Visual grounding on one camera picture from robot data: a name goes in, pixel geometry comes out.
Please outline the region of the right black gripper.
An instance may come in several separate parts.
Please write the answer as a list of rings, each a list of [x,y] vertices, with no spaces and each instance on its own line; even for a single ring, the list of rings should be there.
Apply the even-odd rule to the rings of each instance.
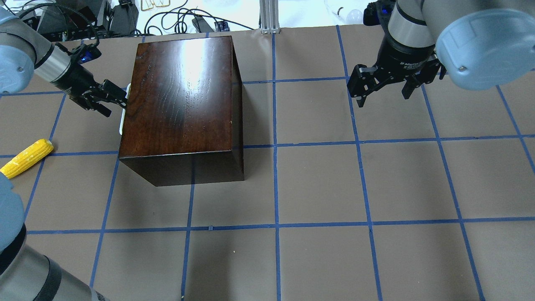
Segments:
[[[356,100],[359,108],[363,108],[367,96],[378,91],[384,82],[400,82],[407,76],[403,98],[409,99],[416,88],[432,83],[436,76],[443,80],[446,67],[440,61],[434,61],[434,48],[434,44],[407,46],[391,36],[385,36],[372,67],[355,65],[346,84],[350,96]]]

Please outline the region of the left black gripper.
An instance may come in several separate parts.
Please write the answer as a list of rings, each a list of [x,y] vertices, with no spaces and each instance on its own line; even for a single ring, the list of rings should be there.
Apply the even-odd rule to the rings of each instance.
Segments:
[[[77,63],[70,63],[65,72],[55,80],[55,87],[63,91],[77,105],[86,105],[86,110],[97,111],[109,117],[112,111],[102,102],[127,106],[126,91],[110,80],[99,84],[91,72]]]

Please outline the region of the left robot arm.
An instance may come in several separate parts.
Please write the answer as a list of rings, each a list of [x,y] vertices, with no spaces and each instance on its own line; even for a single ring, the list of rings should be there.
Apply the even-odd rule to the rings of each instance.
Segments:
[[[82,64],[97,59],[99,37],[71,51],[53,44],[24,23],[21,16],[1,9],[1,92],[24,90],[34,75],[65,93],[84,110],[109,117],[104,103],[125,108],[127,93],[109,80],[98,83]],[[40,139],[1,169],[1,299],[2,301],[105,301],[107,298],[30,247],[25,208],[11,180],[53,151]]]

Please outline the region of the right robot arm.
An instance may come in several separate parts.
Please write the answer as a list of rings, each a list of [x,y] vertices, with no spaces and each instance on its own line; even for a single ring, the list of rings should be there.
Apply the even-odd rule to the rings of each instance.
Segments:
[[[534,68],[533,0],[377,0],[363,23],[384,37],[376,63],[356,65],[346,85],[360,108],[388,84],[403,82],[409,99],[436,77],[481,91]]]

